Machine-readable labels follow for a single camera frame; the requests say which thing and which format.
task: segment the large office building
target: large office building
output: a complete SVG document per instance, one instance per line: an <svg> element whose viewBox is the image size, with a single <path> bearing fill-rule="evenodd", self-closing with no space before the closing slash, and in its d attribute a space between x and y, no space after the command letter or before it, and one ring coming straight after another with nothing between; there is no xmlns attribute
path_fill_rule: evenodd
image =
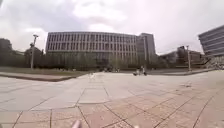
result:
<svg viewBox="0 0 224 128"><path fill-rule="evenodd" d="M105 32L50 32L46 53L78 56L91 54L91 58L103 65L114 62L145 65L156 56L154 37L143 33L139 36Z"/></svg>
<svg viewBox="0 0 224 128"><path fill-rule="evenodd" d="M224 25L199 35L206 57L224 55Z"/></svg>

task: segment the sky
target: sky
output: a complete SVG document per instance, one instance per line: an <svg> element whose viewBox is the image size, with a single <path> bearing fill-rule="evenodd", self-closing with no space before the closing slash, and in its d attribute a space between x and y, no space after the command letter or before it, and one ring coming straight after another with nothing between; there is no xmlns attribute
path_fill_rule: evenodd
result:
<svg viewBox="0 0 224 128"><path fill-rule="evenodd" d="M0 7L0 38L20 51L33 34L45 49L48 32L103 31L153 34L159 55L182 45L203 52L198 35L221 25L224 0L3 0Z"/></svg>

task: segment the paved plaza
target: paved plaza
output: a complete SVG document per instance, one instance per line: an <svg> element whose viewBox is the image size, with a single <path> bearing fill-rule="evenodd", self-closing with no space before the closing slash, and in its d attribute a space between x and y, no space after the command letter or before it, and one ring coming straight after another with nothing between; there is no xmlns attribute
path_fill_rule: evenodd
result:
<svg viewBox="0 0 224 128"><path fill-rule="evenodd" d="M61 82L0 77L0 128L224 128L224 71L95 73Z"/></svg>

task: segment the lamp post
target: lamp post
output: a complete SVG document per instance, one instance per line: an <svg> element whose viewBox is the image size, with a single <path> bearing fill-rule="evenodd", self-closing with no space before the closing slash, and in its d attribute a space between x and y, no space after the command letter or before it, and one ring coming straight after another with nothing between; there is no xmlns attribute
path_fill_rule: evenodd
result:
<svg viewBox="0 0 224 128"><path fill-rule="evenodd" d="M187 58L188 58L188 71L191 71L191 56L189 51L189 45L187 45Z"/></svg>
<svg viewBox="0 0 224 128"><path fill-rule="evenodd" d="M36 43L36 40L37 40L38 35L33 35L33 36L34 36L34 41L33 41L33 45L32 45L32 57L31 57L31 63L30 63L31 69L33 69L35 43Z"/></svg>

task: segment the lawn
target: lawn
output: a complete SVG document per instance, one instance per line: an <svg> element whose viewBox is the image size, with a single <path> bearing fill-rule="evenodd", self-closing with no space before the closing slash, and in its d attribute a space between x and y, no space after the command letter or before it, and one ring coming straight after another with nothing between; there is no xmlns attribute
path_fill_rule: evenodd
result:
<svg viewBox="0 0 224 128"><path fill-rule="evenodd" d="M0 72L9 73L24 73L38 75L57 75L57 76L74 76L78 77L90 73L90 71L62 71L57 69L30 69L30 68L15 68L15 67L0 67Z"/></svg>

